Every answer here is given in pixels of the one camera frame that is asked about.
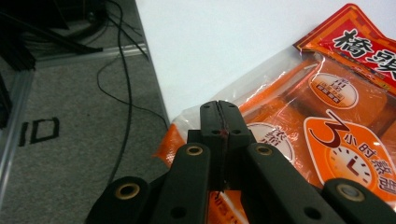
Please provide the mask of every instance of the red label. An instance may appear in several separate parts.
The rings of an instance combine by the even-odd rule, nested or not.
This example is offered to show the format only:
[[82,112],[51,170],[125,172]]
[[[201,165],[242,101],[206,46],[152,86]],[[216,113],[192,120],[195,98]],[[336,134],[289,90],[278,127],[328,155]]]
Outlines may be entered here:
[[342,7],[294,46],[331,56],[396,94],[396,41],[383,36],[355,5]]

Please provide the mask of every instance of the white table surface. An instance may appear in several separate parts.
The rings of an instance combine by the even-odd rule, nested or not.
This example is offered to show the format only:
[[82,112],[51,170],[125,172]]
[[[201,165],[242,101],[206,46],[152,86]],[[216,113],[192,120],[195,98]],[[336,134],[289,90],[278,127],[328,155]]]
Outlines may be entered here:
[[[135,0],[172,121],[317,27],[348,1]],[[396,1],[353,1],[396,39]]]

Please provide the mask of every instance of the black cable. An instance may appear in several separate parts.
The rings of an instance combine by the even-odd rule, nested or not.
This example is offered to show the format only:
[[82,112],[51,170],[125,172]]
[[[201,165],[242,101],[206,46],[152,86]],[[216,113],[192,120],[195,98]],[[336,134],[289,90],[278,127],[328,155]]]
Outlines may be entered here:
[[122,27],[121,27],[119,24],[117,24],[115,21],[113,21],[113,19],[111,19],[110,17],[108,17],[108,19],[109,19],[111,22],[113,22],[117,27],[119,27],[119,30],[121,30],[121,31],[124,33],[124,35],[125,35],[126,37],[128,37],[128,39],[131,40],[131,42],[140,50],[140,52],[142,52],[143,56],[145,56],[145,58],[146,58],[147,60],[149,60],[149,56],[146,54],[145,51],[142,50],[142,48],[140,48],[139,44],[137,44],[137,42],[134,41],[134,39],[131,38],[131,37],[128,35],[128,33],[126,33],[125,30],[122,29]]
[[[110,12],[110,11],[108,11],[107,14],[108,14],[108,16],[111,15],[111,16],[115,17],[116,19],[120,19],[120,17],[118,17],[116,14],[114,14],[114,13],[112,13],[112,12]],[[126,22],[126,21],[124,21],[123,24],[126,25],[127,27],[129,27],[135,34],[137,34],[137,35],[139,35],[139,36],[142,36],[142,34],[140,34],[139,32],[136,31],[136,30],[140,30],[139,28],[133,27],[132,25],[130,25],[130,24],[129,24],[128,22]]]
[[[122,18],[123,18],[123,11],[121,6],[111,0],[107,0],[107,2],[115,5],[119,11],[120,11],[120,28],[122,27]],[[119,156],[116,159],[116,162],[114,164],[113,170],[111,171],[110,177],[107,181],[107,184],[111,184],[113,182],[114,176],[116,175],[117,170],[119,169],[120,166],[120,162],[123,156],[123,153],[125,151],[126,148],[126,144],[128,142],[128,137],[129,137],[129,132],[131,131],[131,123],[132,123],[132,88],[131,88],[131,82],[129,79],[129,73],[128,73],[128,66],[126,64],[126,60],[125,60],[125,56],[123,54],[122,51],[122,46],[121,46],[121,29],[119,29],[118,34],[117,34],[117,39],[118,39],[118,46],[119,46],[119,50],[120,50],[120,56],[122,58],[122,65],[125,71],[125,78],[126,78],[126,83],[127,83],[127,87],[128,87],[128,118],[127,118],[127,122],[126,122],[126,129],[125,129],[125,135],[122,141],[122,146],[119,152]]]
[[[116,100],[116,101],[118,101],[118,102],[120,102],[120,103],[122,103],[122,104],[128,105],[128,102],[125,102],[125,101],[121,100],[120,98],[117,98],[116,96],[110,94],[108,91],[106,91],[105,89],[103,89],[103,87],[102,87],[101,84],[100,84],[100,74],[101,74],[107,67],[109,67],[111,64],[113,64],[117,59],[118,59],[118,57],[116,57],[116,58],[115,58],[114,60],[112,60],[111,62],[105,64],[103,67],[101,67],[101,68],[98,70],[98,72],[96,73],[96,84],[97,84],[99,90],[100,90],[102,93],[104,93],[105,95],[107,95],[107,96],[113,98],[114,100]],[[160,114],[156,113],[156,112],[153,111],[153,110],[150,110],[150,109],[147,109],[147,108],[145,108],[145,107],[142,107],[142,106],[138,106],[138,105],[134,105],[134,104],[132,104],[132,106],[133,106],[134,108],[136,108],[136,109],[140,109],[140,110],[147,111],[147,112],[153,114],[154,116],[158,117],[159,119],[161,119],[161,120],[163,121],[163,125],[164,125],[165,129],[166,129],[166,130],[168,129],[168,125],[167,125],[167,123],[166,123],[165,118],[164,118],[163,116],[161,116]]]

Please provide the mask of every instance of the transparent plastic wrapper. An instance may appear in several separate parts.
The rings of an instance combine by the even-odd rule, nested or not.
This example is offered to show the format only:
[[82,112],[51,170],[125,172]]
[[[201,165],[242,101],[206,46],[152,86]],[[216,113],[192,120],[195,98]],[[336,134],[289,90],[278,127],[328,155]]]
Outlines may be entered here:
[[[347,5],[340,12],[351,7],[356,10]],[[396,99],[388,86],[377,79],[373,84],[354,64],[335,59],[325,50],[290,47],[211,100],[237,105],[256,140],[277,147],[313,186],[348,178],[396,210]],[[157,156],[171,165],[188,129],[199,125],[199,106],[184,111]],[[239,197],[237,190],[211,192],[209,222],[248,223]]]

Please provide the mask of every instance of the clock graphic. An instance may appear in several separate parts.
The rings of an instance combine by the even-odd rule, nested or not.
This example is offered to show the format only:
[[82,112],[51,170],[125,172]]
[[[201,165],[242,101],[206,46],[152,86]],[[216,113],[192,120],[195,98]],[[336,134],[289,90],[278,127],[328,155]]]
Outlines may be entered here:
[[373,175],[370,167],[358,153],[347,147],[332,148],[329,154],[329,165],[335,177],[354,180],[368,187]]

